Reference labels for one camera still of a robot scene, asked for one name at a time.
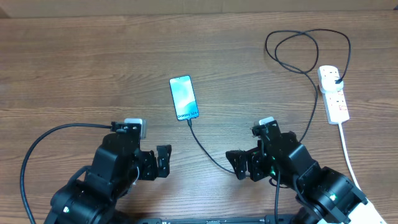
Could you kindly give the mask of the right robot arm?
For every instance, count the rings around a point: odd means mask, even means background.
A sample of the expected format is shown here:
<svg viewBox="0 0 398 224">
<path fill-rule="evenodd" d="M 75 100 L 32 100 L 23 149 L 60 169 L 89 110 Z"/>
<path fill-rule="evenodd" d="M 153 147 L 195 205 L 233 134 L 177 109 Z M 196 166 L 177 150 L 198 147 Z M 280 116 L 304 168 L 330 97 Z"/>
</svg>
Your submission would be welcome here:
<svg viewBox="0 0 398 224">
<path fill-rule="evenodd" d="M 248 151 L 228 151 L 226 158 L 239 180 L 265 177 L 296 194 L 301 209 L 295 215 L 275 213 L 268 223 L 384 223 L 362 190 L 345 175 L 320 167 L 295 133 L 282 133 L 276 120 L 253 126 L 257 146 Z"/>
</svg>

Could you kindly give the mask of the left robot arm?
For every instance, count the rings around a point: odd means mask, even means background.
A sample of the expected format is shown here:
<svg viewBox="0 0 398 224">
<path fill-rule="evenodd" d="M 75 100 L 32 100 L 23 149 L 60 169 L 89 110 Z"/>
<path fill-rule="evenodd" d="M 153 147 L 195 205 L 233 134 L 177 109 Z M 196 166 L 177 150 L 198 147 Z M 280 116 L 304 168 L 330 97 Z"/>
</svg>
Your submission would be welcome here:
<svg viewBox="0 0 398 224">
<path fill-rule="evenodd" d="M 170 173 L 170 144 L 156 151 L 142 151 L 145 121 L 112 122 L 93 162 L 78 170 L 50 201 L 46 223 L 136 223 L 116 210 L 118 199 L 128 194 L 137 180 L 166 178 Z"/>
</svg>

